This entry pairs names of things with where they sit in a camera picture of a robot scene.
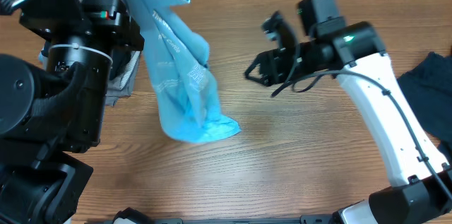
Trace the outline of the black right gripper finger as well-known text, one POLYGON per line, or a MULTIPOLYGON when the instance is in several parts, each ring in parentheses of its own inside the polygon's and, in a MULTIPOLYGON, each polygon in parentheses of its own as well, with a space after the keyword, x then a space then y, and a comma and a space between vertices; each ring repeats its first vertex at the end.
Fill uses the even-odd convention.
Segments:
POLYGON ((276 42, 279 50, 294 49, 298 44, 294 30, 279 11, 265 19, 261 28, 271 42, 276 42))
POLYGON ((268 74, 263 58, 257 56, 244 72, 244 77, 248 81, 253 81, 260 85, 268 85, 268 74))

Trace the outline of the light blue printed t-shirt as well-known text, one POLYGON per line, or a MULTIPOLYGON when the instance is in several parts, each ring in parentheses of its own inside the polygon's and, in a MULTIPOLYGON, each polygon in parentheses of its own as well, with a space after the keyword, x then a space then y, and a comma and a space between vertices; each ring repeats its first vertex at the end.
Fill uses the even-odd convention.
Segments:
POLYGON ((209 69, 209 44, 172 10, 191 0, 122 0, 140 27, 143 56, 164 133, 178 141, 209 143, 240 133, 222 113, 209 69))

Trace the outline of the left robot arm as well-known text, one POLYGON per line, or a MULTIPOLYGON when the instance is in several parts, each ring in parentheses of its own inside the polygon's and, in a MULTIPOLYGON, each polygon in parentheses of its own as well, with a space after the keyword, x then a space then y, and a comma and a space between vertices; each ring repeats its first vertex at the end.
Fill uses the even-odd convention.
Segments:
POLYGON ((47 64, 1 55, 1 222, 65 223, 93 173, 115 62, 143 49, 121 0, 1 0, 47 43, 47 64))

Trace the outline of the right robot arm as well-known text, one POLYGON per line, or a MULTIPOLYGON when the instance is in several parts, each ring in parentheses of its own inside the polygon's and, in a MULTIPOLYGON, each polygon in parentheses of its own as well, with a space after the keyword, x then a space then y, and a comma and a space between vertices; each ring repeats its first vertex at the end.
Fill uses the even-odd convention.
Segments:
POLYGON ((254 81, 277 92, 323 76, 337 80, 367 125, 389 187, 336 211, 333 223, 425 223, 451 212, 451 164, 422 130, 396 80, 391 59, 370 23, 329 16, 301 43, 280 13, 263 25, 278 48, 250 66, 254 81))

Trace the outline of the folded grey garment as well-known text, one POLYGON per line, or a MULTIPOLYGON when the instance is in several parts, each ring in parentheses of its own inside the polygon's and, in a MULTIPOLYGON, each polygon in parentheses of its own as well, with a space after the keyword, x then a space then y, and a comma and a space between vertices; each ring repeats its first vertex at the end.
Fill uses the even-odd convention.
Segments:
MULTIPOLYGON (((107 57, 105 53, 91 47, 76 47, 76 44, 57 45, 57 47, 69 47, 73 50, 89 51, 107 57)), ((50 49, 50 42, 45 42, 38 57, 44 69, 47 68, 50 49)), ((110 58, 113 62, 112 69, 110 69, 105 105, 113 107, 119 98, 128 98, 131 96, 139 67, 140 56, 141 51, 126 52, 114 50, 112 52, 110 58)))

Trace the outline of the dark navy garment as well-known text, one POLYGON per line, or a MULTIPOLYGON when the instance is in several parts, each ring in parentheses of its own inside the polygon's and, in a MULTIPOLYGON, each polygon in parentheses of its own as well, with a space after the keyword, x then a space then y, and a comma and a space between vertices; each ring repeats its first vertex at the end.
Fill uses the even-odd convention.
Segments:
POLYGON ((451 160, 451 57, 435 52, 398 78, 421 127, 438 138, 438 149, 451 160))

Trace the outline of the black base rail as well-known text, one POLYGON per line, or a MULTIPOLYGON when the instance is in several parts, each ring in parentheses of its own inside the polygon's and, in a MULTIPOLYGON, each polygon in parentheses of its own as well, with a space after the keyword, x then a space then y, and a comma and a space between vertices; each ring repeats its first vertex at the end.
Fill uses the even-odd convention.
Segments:
POLYGON ((192 220, 183 218, 155 218, 133 208, 119 211, 112 224, 334 224, 331 214, 303 215, 297 218, 229 218, 192 220))

